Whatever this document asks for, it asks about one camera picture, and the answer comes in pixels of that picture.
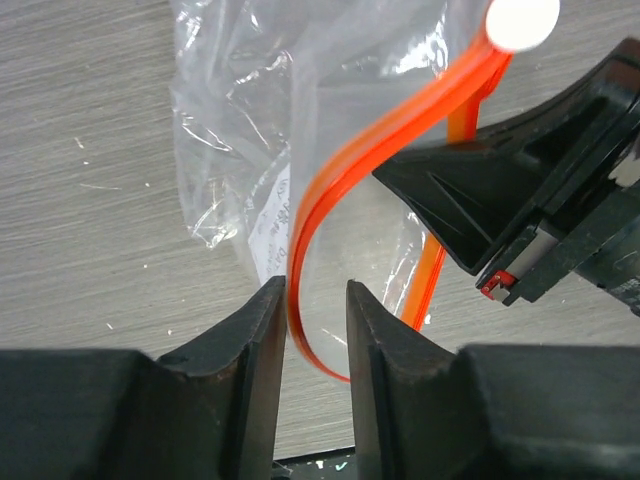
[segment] white label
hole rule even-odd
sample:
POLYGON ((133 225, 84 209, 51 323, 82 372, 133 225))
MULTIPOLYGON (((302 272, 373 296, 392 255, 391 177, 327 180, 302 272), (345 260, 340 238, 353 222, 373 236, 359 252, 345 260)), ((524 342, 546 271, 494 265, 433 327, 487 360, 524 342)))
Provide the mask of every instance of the white label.
POLYGON ((249 249, 260 285, 284 275, 289 251, 289 178, 287 165, 276 178, 269 198, 249 235, 249 249))

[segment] clear plastic bag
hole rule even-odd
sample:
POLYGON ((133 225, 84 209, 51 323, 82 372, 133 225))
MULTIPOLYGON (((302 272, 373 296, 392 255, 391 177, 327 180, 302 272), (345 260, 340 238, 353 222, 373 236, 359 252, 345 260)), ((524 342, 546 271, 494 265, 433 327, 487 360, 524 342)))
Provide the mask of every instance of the clear plastic bag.
MULTIPOLYGON (((176 15, 175 154, 185 220, 231 239, 257 281, 286 270, 296 206, 350 138, 469 45, 488 0, 182 0, 176 15)), ((444 126, 423 141, 443 139, 444 126)), ((373 178, 334 210, 305 263, 305 330, 346 373, 344 288, 401 308, 426 232, 373 178)))

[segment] ziplock bag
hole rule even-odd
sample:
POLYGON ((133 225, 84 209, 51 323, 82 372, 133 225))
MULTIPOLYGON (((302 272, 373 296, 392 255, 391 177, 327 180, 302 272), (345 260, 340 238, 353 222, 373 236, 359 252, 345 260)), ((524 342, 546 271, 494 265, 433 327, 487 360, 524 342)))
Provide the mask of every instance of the ziplock bag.
MULTIPOLYGON (((231 239, 260 283, 285 273, 290 219, 320 168, 449 69, 487 4, 175 1, 175 154, 191 234, 210 247, 231 239)), ((445 134, 441 123, 418 140, 445 134)), ((368 171, 309 239, 299 283, 305 338, 343 377, 346 280, 364 281, 397 313, 427 244, 415 215, 368 171)))

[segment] white circle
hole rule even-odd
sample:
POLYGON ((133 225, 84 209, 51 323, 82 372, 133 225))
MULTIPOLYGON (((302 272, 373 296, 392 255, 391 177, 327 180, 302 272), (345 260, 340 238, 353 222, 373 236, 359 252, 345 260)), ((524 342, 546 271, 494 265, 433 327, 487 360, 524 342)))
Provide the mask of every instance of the white circle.
POLYGON ((531 50, 544 42, 560 16, 560 0, 493 0, 487 11, 487 36, 505 52, 531 50))

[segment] scratch on table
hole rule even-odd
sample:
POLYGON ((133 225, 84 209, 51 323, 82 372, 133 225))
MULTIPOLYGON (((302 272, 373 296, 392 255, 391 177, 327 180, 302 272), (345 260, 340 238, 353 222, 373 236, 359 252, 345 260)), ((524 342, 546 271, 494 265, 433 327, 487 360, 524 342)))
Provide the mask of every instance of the scratch on table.
POLYGON ((100 185, 89 185, 88 183, 81 183, 80 186, 84 188, 95 188, 96 190, 122 190, 120 187, 102 187, 100 185))

